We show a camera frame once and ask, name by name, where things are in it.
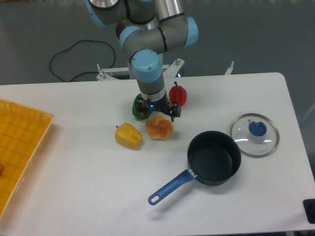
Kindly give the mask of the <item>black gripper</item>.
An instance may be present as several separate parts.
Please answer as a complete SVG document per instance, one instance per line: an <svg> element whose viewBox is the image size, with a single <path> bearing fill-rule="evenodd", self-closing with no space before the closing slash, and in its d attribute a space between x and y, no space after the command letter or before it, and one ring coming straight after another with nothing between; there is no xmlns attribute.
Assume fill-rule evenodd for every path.
<svg viewBox="0 0 315 236"><path fill-rule="evenodd" d="M166 94L158 101L145 100L142 97L135 98L134 116L137 119L147 119L153 111L170 116L171 121L174 122L175 118L181 116L182 109L178 101L169 103Z"/></svg>

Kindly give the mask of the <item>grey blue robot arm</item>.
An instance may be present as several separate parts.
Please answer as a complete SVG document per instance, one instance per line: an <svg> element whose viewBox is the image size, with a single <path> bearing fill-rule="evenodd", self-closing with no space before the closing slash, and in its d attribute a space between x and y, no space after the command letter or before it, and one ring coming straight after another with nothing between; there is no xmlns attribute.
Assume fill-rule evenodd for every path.
<svg viewBox="0 0 315 236"><path fill-rule="evenodd" d="M179 0L88 0L87 9L96 24L115 23L116 36L128 60L131 78L142 98L136 110L149 117L160 112L178 118L178 101L169 102L160 55L183 48L198 39L198 26L187 17Z"/></svg>

